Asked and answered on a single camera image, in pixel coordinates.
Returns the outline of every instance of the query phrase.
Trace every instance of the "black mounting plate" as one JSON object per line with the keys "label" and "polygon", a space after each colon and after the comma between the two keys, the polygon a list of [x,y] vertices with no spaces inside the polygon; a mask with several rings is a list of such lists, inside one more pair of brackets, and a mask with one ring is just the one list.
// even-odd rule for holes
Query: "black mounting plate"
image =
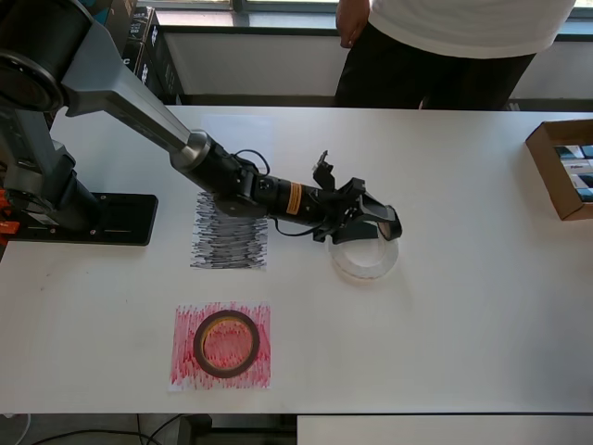
{"label": "black mounting plate", "polygon": [[21,213],[19,231],[9,240],[44,243],[110,244],[147,246],[157,214],[158,199],[154,195],[93,193],[101,206],[99,223],[86,232],[72,232],[57,226],[43,225]]}

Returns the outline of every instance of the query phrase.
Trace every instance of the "black cable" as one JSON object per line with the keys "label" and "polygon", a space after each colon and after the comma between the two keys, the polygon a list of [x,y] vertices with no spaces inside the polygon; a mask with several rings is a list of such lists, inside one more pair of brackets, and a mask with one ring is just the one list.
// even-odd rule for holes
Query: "black cable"
{"label": "black cable", "polygon": [[[1,173],[8,172],[8,166],[2,160],[0,160],[0,172]],[[3,178],[0,178],[0,188],[4,188],[4,179]]]}
{"label": "black cable", "polygon": [[165,426],[167,426],[168,424],[170,424],[171,422],[174,422],[175,420],[179,419],[183,414],[177,414],[174,415],[171,419],[169,419],[167,422],[165,422],[163,425],[159,426],[154,433],[152,433],[150,435],[150,438],[148,443],[146,445],[150,445],[150,440],[152,440],[153,442],[156,442],[153,437],[156,436]]}
{"label": "black cable", "polygon": [[37,440],[36,442],[32,443],[31,445],[41,445],[42,443],[47,443],[52,440],[56,439],[63,439],[68,438],[70,436],[77,436],[79,434],[89,434],[89,433],[99,433],[99,434],[119,434],[123,436],[138,436],[140,438],[148,439],[146,445],[150,444],[150,442],[154,443],[155,445],[162,445],[159,441],[150,438],[146,434],[136,433],[135,431],[118,431],[115,429],[80,429],[78,431],[70,431],[69,433],[58,434],[57,436],[52,436],[51,438],[45,438],[41,440]]}
{"label": "black cable", "polygon": [[270,169],[270,164],[269,164],[269,163],[268,163],[268,161],[267,161],[267,160],[266,160],[266,159],[263,157],[263,155],[262,155],[261,153],[259,153],[259,152],[258,152],[258,151],[256,151],[256,150],[251,150],[251,149],[249,149],[249,148],[246,148],[245,150],[239,150],[239,151],[237,151],[237,152],[236,152],[234,155],[235,155],[237,158],[239,158],[239,155],[240,155],[241,153],[253,153],[254,155],[257,155],[257,156],[258,156],[258,157],[259,157],[261,160],[263,160],[263,163],[264,163],[264,165],[266,166],[266,172],[265,172],[265,173],[263,173],[263,174],[261,174],[261,173],[260,173],[259,175],[260,175],[260,176],[268,176],[268,175],[270,174],[270,171],[271,171],[271,169]]}
{"label": "black cable", "polygon": [[322,221],[321,224],[316,225],[315,227],[306,230],[305,232],[300,232],[299,234],[287,234],[286,232],[283,232],[282,230],[280,230],[280,227],[278,227],[278,219],[271,216],[270,217],[271,220],[274,221],[274,225],[276,226],[276,230],[278,231],[278,233],[280,235],[284,235],[284,236],[305,236],[305,235],[310,235],[313,232],[315,232],[317,229],[321,229],[323,227],[323,225],[325,224],[325,220]]}
{"label": "black cable", "polygon": [[145,443],[142,442],[142,436],[140,436],[142,434],[142,429],[140,428],[140,414],[136,415],[136,425],[138,426],[138,440],[140,440],[140,445],[145,445]]}

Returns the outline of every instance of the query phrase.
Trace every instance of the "white wall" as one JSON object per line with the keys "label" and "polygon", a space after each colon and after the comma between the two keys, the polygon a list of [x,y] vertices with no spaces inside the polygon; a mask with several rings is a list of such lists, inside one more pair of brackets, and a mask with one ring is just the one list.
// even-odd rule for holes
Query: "white wall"
{"label": "white wall", "polygon": [[[337,37],[167,35],[189,95],[333,95],[347,50]],[[538,55],[517,98],[593,98],[593,44],[556,43]]]}

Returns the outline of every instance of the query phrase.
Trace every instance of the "paper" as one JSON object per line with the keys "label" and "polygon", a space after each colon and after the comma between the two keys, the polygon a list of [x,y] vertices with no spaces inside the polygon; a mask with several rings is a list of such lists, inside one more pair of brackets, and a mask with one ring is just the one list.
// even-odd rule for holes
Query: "paper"
{"label": "paper", "polygon": [[210,194],[197,194],[192,257],[198,269],[260,269],[266,266],[268,221],[234,218],[216,208]]}
{"label": "paper", "polygon": [[[194,336],[200,324],[212,313],[222,310],[240,311],[258,328],[259,352],[241,375],[217,378],[199,367],[194,355]],[[175,334],[170,365],[169,391],[213,388],[269,388],[271,380],[270,305],[261,302],[205,303],[179,306],[175,313]]]}
{"label": "paper", "polygon": [[[207,115],[202,128],[229,153],[257,150],[271,164],[272,120],[265,116]],[[253,153],[239,156],[266,171]],[[268,221],[234,218],[216,209],[210,194],[197,196],[190,266],[198,269],[262,269],[266,266]]]}

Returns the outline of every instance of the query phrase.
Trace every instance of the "person's hand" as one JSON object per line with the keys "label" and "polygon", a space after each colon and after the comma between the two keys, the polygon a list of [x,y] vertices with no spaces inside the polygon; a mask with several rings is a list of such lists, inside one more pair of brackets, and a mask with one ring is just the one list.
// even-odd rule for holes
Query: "person's hand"
{"label": "person's hand", "polygon": [[344,48],[351,48],[369,20],[369,0],[340,0],[335,11],[335,27]]}

